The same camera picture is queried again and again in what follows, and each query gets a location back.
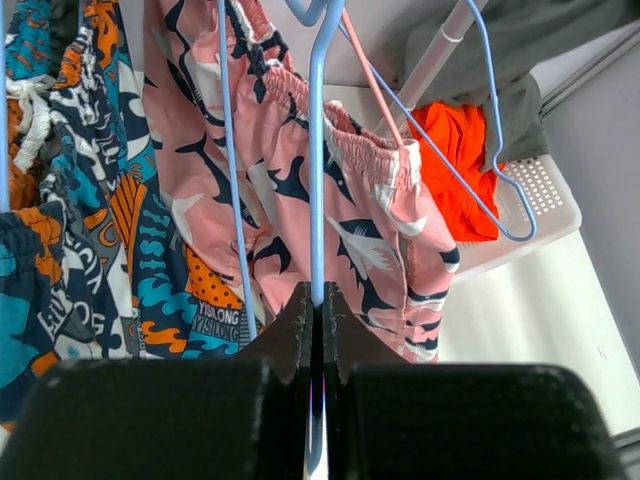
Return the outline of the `pink shark print shorts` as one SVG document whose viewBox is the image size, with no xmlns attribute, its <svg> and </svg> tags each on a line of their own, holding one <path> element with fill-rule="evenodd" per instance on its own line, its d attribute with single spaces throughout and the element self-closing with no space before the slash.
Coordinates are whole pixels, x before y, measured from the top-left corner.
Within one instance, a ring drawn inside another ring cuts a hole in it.
<svg viewBox="0 0 640 480">
<path fill-rule="evenodd" d="M 246 245 L 258 319 L 311 276 L 309 86 L 258 1 L 149 1 L 143 101 L 160 191 L 186 245 L 233 292 Z M 400 356 L 437 358 L 460 263 L 420 147 L 324 108 L 325 278 Z"/>
</svg>

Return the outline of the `grey shorts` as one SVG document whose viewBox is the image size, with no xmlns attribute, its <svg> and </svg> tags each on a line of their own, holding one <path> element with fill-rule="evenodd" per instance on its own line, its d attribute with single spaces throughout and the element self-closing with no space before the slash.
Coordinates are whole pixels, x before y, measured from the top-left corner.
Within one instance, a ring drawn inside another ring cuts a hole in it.
<svg viewBox="0 0 640 480">
<path fill-rule="evenodd" d="M 496 132 L 480 31 L 472 27 L 418 100 L 423 107 L 482 107 L 486 152 L 501 163 L 545 155 L 549 148 L 540 112 L 540 88 L 531 71 L 639 17 L 636 1 L 491 1 L 482 10 L 492 51 L 501 112 Z"/>
</svg>

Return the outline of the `blue orange patterned shorts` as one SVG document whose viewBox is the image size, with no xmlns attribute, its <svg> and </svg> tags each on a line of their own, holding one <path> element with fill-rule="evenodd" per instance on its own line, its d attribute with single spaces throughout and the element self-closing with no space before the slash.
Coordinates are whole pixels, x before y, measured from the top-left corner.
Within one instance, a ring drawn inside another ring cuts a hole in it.
<svg viewBox="0 0 640 480">
<path fill-rule="evenodd" d="M 242 301 L 182 239 L 114 1 L 17 4 L 5 42 L 1 426 L 56 363 L 224 358 Z"/>
</svg>

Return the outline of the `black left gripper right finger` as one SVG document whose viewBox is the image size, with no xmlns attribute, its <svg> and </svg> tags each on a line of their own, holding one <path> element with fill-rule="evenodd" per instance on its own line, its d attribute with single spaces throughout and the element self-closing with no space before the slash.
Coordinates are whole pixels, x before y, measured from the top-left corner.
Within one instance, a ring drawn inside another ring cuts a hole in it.
<svg viewBox="0 0 640 480">
<path fill-rule="evenodd" d="M 586 385 L 537 364 L 411 364 L 351 311 L 323 305 L 332 479 L 624 479 Z"/>
</svg>

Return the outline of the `pink wire hanger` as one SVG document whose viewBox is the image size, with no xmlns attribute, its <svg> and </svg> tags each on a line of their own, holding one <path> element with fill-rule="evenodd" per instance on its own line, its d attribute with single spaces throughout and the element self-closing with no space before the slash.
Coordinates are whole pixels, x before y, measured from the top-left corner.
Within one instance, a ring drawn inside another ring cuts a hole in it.
<svg viewBox="0 0 640 480">
<path fill-rule="evenodd" d="M 379 82 L 376 78 L 376 76 L 374 75 L 373 69 L 371 67 L 371 64 L 367 58 L 366 53 L 364 52 L 362 45 L 360 43 L 360 40 L 356 34 L 356 31 L 354 29 L 354 26 L 352 24 L 352 21 L 350 19 L 350 16 L 347 12 L 346 8 L 343 8 L 342 10 L 342 15 L 341 15 L 341 26 L 344 28 L 344 30 L 346 31 L 346 36 L 348 37 L 348 39 L 351 42 L 351 45 L 358 57 L 358 60 L 363 68 L 363 71 L 365 73 L 367 82 L 369 84 L 370 89 L 372 90 L 372 92 L 374 93 L 374 96 L 376 97 L 376 101 L 381 109 L 382 115 L 383 115 L 383 124 L 386 125 L 391 133 L 391 136 L 394 140 L 394 142 L 396 143 L 396 145 L 398 147 L 402 147 L 404 145 L 404 141 L 403 138 L 400 134 L 400 131 L 398 129 L 398 127 L 395 124 L 395 120 L 393 115 L 391 114 L 391 111 L 386 103 L 385 97 L 382 94 L 382 91 L 380 89 L 380 85 Z"/>
</svg>

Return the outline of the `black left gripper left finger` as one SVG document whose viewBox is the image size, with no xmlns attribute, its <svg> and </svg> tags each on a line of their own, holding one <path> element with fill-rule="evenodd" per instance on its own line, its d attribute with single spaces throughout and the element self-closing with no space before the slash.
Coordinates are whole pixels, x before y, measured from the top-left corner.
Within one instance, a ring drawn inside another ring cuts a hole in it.
<svg viewBox="0 0 640 480">
<path fill-rule="evenodd" d="M 5 479 L 304 479 L 311 304 L 297 285 L 238 354 L 66 361 L 30 393 Z"/>
</svg>

